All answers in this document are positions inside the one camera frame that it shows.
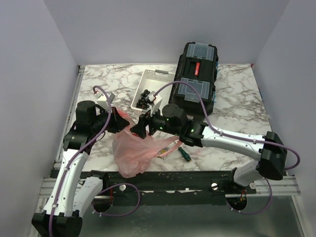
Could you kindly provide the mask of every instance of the red label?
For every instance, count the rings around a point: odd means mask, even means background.
[[[199,72],[199,65],[200,65],[200,63],[197,63],[197,65],[196,65],[196,73],[194,74],[194,75],[196,75],[196,76],[198,76],[198,72]]]

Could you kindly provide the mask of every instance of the green screwdriver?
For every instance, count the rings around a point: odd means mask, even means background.
[[[189,154],[186,153],[181,147],[179,147],[178,150],[181,152],[183,158],[184,158],[187,162],[191,161],[191,157],[189,156]]]

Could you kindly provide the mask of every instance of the black toolbox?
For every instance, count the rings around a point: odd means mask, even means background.
[[[217,77],[217,48],[211,44],[189,42],[180,55],[174,80],[184,81],[193,86],[199,93],[207,115],[213,112],[215,81]],[[184,109],[189,118],[204,119],[202,106],[196,94],[186,85],[174,84],[169,103]]]

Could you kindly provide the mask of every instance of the screw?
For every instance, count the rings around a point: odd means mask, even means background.
[[[249,184],[249,187],[251,189],[256,189],[256,184],[252,182],[252,183]]]
[[[212,183],[211,187],[214,191],[218,189],[217,183]]]
[[[126,189],[126,185],[125,185],[125,184],[120,185],[120,186],[119,186],[119,189],[123,192],[123,191]]]

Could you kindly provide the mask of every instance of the metal floor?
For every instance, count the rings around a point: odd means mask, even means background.
[[[267,203],[249,197],[245,211]],[[124,213],[132,207],[113,207]],[[274,197],[271,207],[257,215],[231,212],[227,206],[140,206],[125,217],[99,217],[87,210],[80,237],[303,237],[291,197]]]

